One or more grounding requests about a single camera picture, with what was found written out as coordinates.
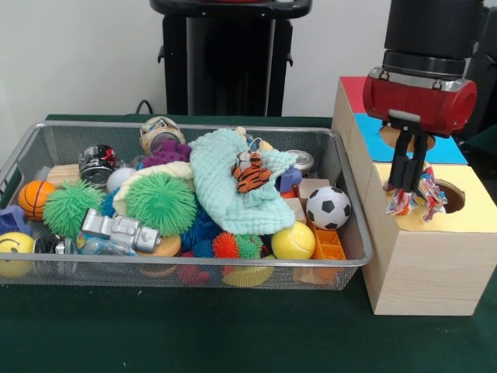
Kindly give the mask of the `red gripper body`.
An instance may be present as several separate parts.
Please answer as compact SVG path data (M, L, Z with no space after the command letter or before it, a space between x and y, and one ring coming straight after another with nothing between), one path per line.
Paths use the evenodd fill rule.
M449 91L428 89L366 77L363 105L366 113L390 122L394 118L419 124L424 131L449 136L461 131L472 115L477 86L461 80Z

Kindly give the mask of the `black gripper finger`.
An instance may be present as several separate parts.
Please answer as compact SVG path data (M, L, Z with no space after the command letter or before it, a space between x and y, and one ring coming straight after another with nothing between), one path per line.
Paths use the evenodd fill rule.
M411 176L408 171L410 158L407 156L408 145L412 133L404 126L399 130L399 136L394 148L394 156L391 163L389 183L394 189L411 190Z
M408 193L416 191L419 187L427 148L428 134L419 132L415 135L413 156L406 167L406 191Z

